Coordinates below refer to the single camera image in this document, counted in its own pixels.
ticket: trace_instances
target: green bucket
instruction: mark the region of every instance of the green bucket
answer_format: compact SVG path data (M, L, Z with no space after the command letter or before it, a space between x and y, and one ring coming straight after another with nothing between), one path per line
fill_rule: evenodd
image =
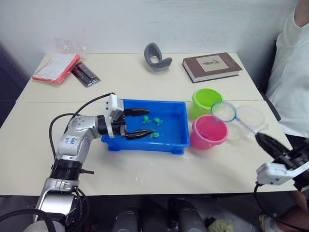
M190 114L193 118L211 113L211 106L216 102L222 102L223 97L216 90L211 88L201 88L192 96Z

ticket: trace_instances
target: plastic bag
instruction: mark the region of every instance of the plastic bag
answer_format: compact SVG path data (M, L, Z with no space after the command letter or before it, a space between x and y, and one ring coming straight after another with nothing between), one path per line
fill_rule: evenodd
M79 54L83 56L86 52L86 49L86 44L82 42L55 38L55 53Z

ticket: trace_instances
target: label on robot arm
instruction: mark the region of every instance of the label on robot arm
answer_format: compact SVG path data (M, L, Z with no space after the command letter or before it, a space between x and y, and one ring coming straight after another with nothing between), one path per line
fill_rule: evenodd
M70 149L78 143L78 139L79 138L76 136L66 136L63 141L63 147L66 149Z

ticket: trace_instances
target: blue plastic tray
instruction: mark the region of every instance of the blue plastic tray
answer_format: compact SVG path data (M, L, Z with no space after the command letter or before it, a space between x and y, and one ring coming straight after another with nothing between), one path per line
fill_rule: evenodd
M143 124L143 116L126 117L126 128L128 131L153 129L160 136L157 138L146 136L137 140L126 140L119 136L111 139L108 135L102 136L102 142L108 144L110 151L122 149L165 151L182 155L184 148L190 145L188 119L184 102L124 99L124 108L145 108L150 110L150 113L147 114L151 120L149 124ZM163 120L160 126L154 122L155 117Z

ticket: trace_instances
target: person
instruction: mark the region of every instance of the person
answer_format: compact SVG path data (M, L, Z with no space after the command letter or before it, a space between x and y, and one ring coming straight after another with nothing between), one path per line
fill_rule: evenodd
M282 129L292 147L309 137L309 0L299 0L277 38L277 52L266 96L277 109ZM292 192L297 206L279 219L309 230L309 204L306 196ZM295 231L267 215L259 217L262 231Z

